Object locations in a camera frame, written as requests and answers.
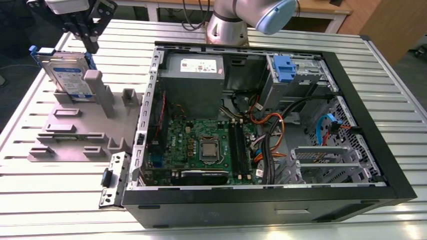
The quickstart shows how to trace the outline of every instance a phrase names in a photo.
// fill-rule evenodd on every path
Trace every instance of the slotted aluminum surface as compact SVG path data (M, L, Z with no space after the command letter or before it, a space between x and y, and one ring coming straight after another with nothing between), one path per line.
M427 238L425 112L412 102L413 96L393 72L384 69L386 65L372 52L373 47L350 35L281 31L264 36L250 29L248 36L250 46L336 53L417 198L342 223L144 230L125 210L97 209L106 163L26 160L55 101L54 85L41 71L0 135L0 236L138 240ZM133 88L141 93L153 42L204 43L204 37L201 30L186 32L180 24L113 20L98 38L100 49L93 56L104 83L114 92ZM68 35L55 47L84 51L82 43Z

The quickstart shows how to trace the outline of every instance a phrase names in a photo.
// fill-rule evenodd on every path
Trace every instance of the power supply label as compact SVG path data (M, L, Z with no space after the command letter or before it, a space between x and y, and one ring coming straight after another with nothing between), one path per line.
M55 76L58 84L61 85L68 95L73 98L73 100L82 102L89 101L93 93L90 91L89 85L82 80L84 74L81 72L81 69L53 67L51 72Z
M216 60L184 58L180 60L180 71L186 73L216 73Z

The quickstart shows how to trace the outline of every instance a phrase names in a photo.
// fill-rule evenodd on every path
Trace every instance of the blue drive latch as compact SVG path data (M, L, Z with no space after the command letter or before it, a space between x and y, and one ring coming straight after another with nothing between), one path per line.
M39 68L42 68L42 66L41 66L41 62L35 58L35 55L53 56L53 54L55 52L61 52L61 51L55 51L55 49L50 48L50 47L42 47L38 50L38 48L34 45L31 45L27 50L29 50L29 55L30 55L31 59L35 61ZM84 53L84 59L86 61L88 68L92 70L97 70L90 53L88 53L88 52Z
M289 56L272 56L272 66L277 73L278 82L292 82L296 75L296 65L292 63Z

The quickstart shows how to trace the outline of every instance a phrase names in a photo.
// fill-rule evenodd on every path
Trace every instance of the cpu socket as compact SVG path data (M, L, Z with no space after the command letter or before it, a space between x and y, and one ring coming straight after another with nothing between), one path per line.
M220 139L217 137L198 138L198 159L208 165L220 160Z

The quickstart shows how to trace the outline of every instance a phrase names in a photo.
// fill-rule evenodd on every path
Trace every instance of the blue plastic clip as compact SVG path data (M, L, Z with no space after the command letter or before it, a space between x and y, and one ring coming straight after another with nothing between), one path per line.
M292 82L296 75L296 65L292 63L289 56L273 56L272 61L272 66L277 73L278 82Z
M35 58L35 55L37 55L37 47L34 45L31 45L29 47L29 55L31 57L31 59L34 60L34 62L37 63L38 67L41 68L41 63L38 62L37 58Z
M93 62L92 54L86 52L86 53L84 54L84 57L85 57L85 60L86 60L88 68L92 69L92 70L97 70L97 69L96 69L94 62Z

